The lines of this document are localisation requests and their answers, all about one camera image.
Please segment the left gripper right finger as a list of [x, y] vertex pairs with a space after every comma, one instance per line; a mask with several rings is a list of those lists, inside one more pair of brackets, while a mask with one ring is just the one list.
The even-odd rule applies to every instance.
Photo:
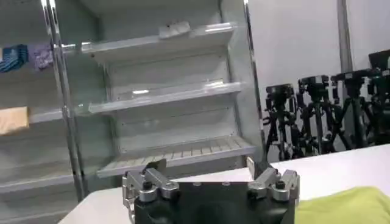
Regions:
[[275, 201], [300, 200], [300, 175], [295, 170], [280, 173], [267, 161], [256, 162], [250, 156], [246, 157], [246, 164], [253, 178], [247, 187], [256, 199], [270, 194]]

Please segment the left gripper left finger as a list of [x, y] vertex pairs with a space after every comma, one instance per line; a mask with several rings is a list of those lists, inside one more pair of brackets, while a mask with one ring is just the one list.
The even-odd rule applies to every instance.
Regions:
[[158, 200], [168, 204], [171, 212], [180, 211], [180, 183], [170, 180], [163, 172], [167, 160], [147, 163], [141, 170], [128, 170], [122, 176], [122, 203], [129, 213], [135, 212], [135, 202], [148, 205]]

